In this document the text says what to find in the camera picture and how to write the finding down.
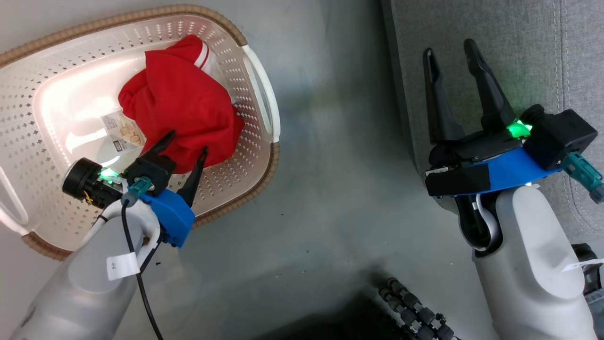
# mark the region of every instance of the white tag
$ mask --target white tag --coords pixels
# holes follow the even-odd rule
[[[136,253],[107,258],[107,275],[110,281],[136,275],[140,272]]]
[[[568,270],[573,270],[573,269],[577,269],[577,268],[580,268],[583,266],[587,266],[588,264],[596,264],[596,263],[604,263],[604,258],[588,260],[588,261],[583,261],[583,262],[579,262],[579,263],[571,263],[568,266],[564,267],[564,269],[562,269],[562,271],[566,272]]]

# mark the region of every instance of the basket rim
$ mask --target basket rim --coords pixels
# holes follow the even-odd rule
[[[241,33],[241,31],[229,19],[210,8],[198,5],[168,5],[111,16],[49,34],[40,39],[0,54],[0,68],[10,65],[13,62],[28,57],[34,53],[46,50],[47,48],[71,41],[76,38],[80,38],[82,36],[127,24],[176,15],[192,15],[212,20],[217,25],[221,26],[231,37],[233,37],[238,46],[242,47],[248,44],[248,41],[243,36],[243,33]],[[235,210],[236,208],[244,205],[258,196],[272,180],[275,171],[277,170],[279,153],[279,143],[271,143],[271,155],[269,158],[269,163],[260,180],[250,190],[239,197],[197,217],[196,222],[193,225],[193,229],[201,227],[204,224],[207,224],[226,214],[227,212]],[[36,252],[54,260],[64,261],[70,254],[72,254],[72,252],[69,250],[56,247],[46,242],[44,239],[38,236],[35,231],[31,231],[21,239]]]
[[[147,10],[132,11],[122,15],[110,16],[49,34],[42,38],[28,42],[12,50],[0,54],[0,68],[13,62],[21,60],[31,54],[46,50],[47,48],[59,45],[63,42],[71,41],[82,36],[86,36],[110,28],[133,24],[136,22],[147,21],[157,18],[166,18],[176,15],[193,15],[214,21],[220,25],[235,41],[237,45],[245,46],[248,41],[243,33],[224,15],[203,6],[198,5],[168,5],[155,7]]]

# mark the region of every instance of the green led light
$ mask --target green led light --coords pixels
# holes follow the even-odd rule
[[[530,136],[530,131],[533,129],[533,126],[523,123],[522,120],[516,119],[507,127],[507,129],[512,134],[512,137],[521,138]]]
[[[118,177],[120,174],[118,174],[117,172],[113,171],[111,168],[106,168],[104,170],[101,171],[101,178],[104,180],[107,177]]]

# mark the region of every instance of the basket handle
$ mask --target basket handle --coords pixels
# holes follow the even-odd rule
[[[279,106],[277,105],[277,98],[275,97],[275,92],[272,89],[271,81],[268,79],[266,70],[264,69],[264,66],[262,66],[262,63],[260,62],[260,59],[258,59],[258,56],[254,50],[252,50],[249,45],[241,46],[241,48],[247,56],[247,60],[246,58],[243,58],[243,61],[245,67],[248,69],[249,79],[252,83],[252,87],[254,88],[256,99],[260,107],[260,114],[262,115],[262,119],[265,123],[266,132],[272,136],[272,142],[277,143],[279,142],[279,135],[281,134],[281,120],[279,119]],[[262,96],[254,73],[258,75],[258,78],[260,79],[260,84],[264,94],[266,95],[266,100]]]
[[[23,227],[23,225],[26,225],[27,222],[29,222],[27,211],[25,210],[25,207],[23,207],[23,204],[17,196],[17,192],[10,184],[8,177],[1,166],[0,186],[0,222],[10,230],[18,232],[21,236],[29,234],[29,231]],[[7,207],[8,204],[10,204],[9,206],[14,207],[14,213]]]

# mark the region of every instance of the gray fabric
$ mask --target gray fabric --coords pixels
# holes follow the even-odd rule
[[[413,166],[417,167],[415,157],[413,156],[413,142],[411,141],[411,128],[409,126],[409,115],[407,114],[407,102],[405,100],[405,88],[403,86],[403,75],[400,69],[400,56],[396,42],[395,20],[392,16],[392,6],[390,0],[382,0],[382,11],[384,13],[384,25],[386,26],[386,36],[388,39],[388,48],[390,60],[392,62],[392,74],[394,80],[394,90],[396,92],[396,102],[400,114],[400,125],[403,128],[403,137],[405,149],[411,157]]]
[[[480,129],[474,78],[463,51],[476,40],[517,115],[535,103],[550,113],[572,108],[604,132],[604,6],[598,0],[392,0],[417,170],[429,168],[422,52],[431,47],[444,88],[466,133]],[[585,156],[604,169],[599,137]],[[572,243],[604,238],[604,208],[586,190],[557,174],[542,190]]]
[[[604,340],[604,289],[585,295],[585,300],[590,307],[591,316],[594,317],[594,329],[599,340]]]

